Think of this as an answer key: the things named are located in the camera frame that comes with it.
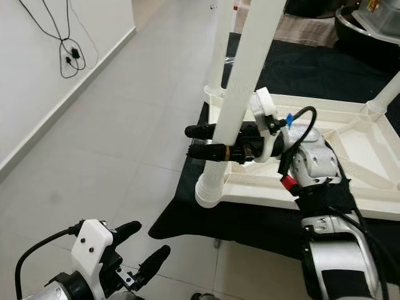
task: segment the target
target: blue connector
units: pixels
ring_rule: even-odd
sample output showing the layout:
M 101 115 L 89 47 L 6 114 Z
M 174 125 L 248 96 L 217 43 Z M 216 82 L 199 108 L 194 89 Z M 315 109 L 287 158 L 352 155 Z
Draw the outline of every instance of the blue connector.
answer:
M 286 124 L 289 129 L 292 126 L 293 121 L 294 121 L 294 116 L 292 114 L 288 114 L 286 117 Z

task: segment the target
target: cable hanging on wall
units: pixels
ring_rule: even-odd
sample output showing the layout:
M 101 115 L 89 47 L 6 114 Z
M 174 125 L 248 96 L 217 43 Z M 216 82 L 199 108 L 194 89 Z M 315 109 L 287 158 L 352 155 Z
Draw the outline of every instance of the cable hanging on wall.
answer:
M 46 11 L 49 14 L 49 17 L 51 18 L 52 25 L 54 26 L 54 28 L 57 32 L 56 35 L 51 34 L 51 33 L 47 32 L 46 30 L 44 30 L 44 28 L 39 24 L 39 22 L 33 16 L 32 12 L 28 9 L 28 7 L 23 3 L 23 1 L 22 0 L 18 0 L 18 1 L 21 3 L 21 5 L 24 7 L 24 9 L 27 11 L 27 13 L 32 18 L 32 20 L 36 23 L 36 25 L 39 27 L 39 29 L 44 34 L 50 36 L 53 39 L 57 39 L 60 42 L 60 45 L 59 45 L 59 67 L 60 67 L 60 75 L 63 78 L 65 78 L 65 79 L 72 78 L 72 77 L 76 76 L 76 74 L 79 71 L 82 71 L 83 69 L 87 68 L 86 60 L 83 55 L 81 46 L 78 44 L 77 41 L 75 41 L 71 38 L 71 27 L 69 24 L 70 5 L 71 5 L 72 12 L 75 14 L 76 19 L 78 20 L 78 22 L 84 29 L 85 33 L 87 34 L 88 38 L 91 40 L 91 42 L 96 50 L 97 58 L 96 58 L 95 65 L 97 64 L 98 58 L 99 58 L 99 52 L 98 52 L 93 40 L 91 39 L 88 31 L 83 26 L 82 22 L 79 20 L 78 15 L 76 14 L 75 10 L 72 8 L 72 3 L 70 2 L 70 0 L 66 0 L 66 19 L 67 19 L 67 36 L 66 37 L 61 36 L 59 27 L 54 19 L 54 16 L 51 14 L 50 9 L 49 9 L 47 3 L 45 2 L 45 0 L 41 0 L 41 1 L 43 3 L 44 7 L 46 8 Z M 71 74 L 66 74 L 65 70 L 63 70 L 63 57 L 65 59 L 64 62 L 68 66 L 70 66 L 72 70 L 74 70 Z

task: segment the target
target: gray tile floor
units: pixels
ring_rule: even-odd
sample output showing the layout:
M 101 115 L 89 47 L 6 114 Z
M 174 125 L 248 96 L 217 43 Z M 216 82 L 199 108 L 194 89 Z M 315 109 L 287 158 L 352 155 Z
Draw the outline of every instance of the gray tile floor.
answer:
M 308 299 L 299 261 L 231 242 L 217 250 L 208 237 L 146 234 L 172 199 L 190 143 L 184 128 L 202 106 L 216 25 L 211 4 L 168 1 L 0 185 L 0 299 L 15 299 L 20 255 L 81 218 L 142 222 L 118 249 L 129 268 L 171 246 L 140 292 L 148 300 L 189 300 L 195 292 Z M 26 261 L 25 295 L 70 270 L 73 242 L 60 239 Z

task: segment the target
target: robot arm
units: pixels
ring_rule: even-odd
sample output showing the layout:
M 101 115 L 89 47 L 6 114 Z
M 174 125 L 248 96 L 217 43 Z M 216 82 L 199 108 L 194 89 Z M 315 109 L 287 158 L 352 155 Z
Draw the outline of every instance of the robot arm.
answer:
M 298 197 L 296 204 L 304 216 L 302 268 L 310 297 L 376 299 L 380 278 L 371 243 L 338 158 L 313 128 L 316 110 L 305 107 L 278 120 L 266 89 L 255 93 L 250 106 L 256 121 L 243 122 L 235 145 L 193 144 L 187 155 L 239 164 L 279 158 L 281 182 Z M 313 114 L 310 125 L 292 124 L 306 111 Z M 185 133 L 190 138 L 212 139 L 214 129 L 215 124 L 189 126 Z
M 137 221 L 114 229 L 107 222 L 96 219 L 70 227 L 73 229 L 70 233 L 77 236 L 71 250 L 72 274 L 58 274 L 39 294 L 24 299 L 103 300 L 123 287 L 128 291 L 140 290 L 156 275 L 171 252 L 169 246 L 163 246 L 140 265 L 136 274 L 126 272 L 121 267 L 123 259 L 115 250 L 140 228 L 141 224 Z M 18 262 L 16 269 L 18 300 L 22 299 L 19 273 L 23 260 Z

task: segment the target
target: white vertical pole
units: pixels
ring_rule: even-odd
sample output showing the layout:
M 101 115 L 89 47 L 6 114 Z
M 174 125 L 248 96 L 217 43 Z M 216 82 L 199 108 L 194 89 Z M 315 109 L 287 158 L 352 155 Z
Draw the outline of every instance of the white vertical pole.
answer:
M 377 113 L 385 113 L 390 102 L 400 94 L 400 72 L 373 99 L 367 102 L 368 108 Z
M 234 0 L 219 0 L 217 7 L 217 31 L 214 41 L 209 81 L 205 91 L 219 96 L 222 94 L 221 80 L 223 78 L 226 48 L 232 24 Z
M 219 114 L 213 143 L 231 146 L 243 122 L 286 0 L 252 0 Z M 196 184 L 196 199 L 215 206 L 222 195 L 226 162 L 208 161 Z

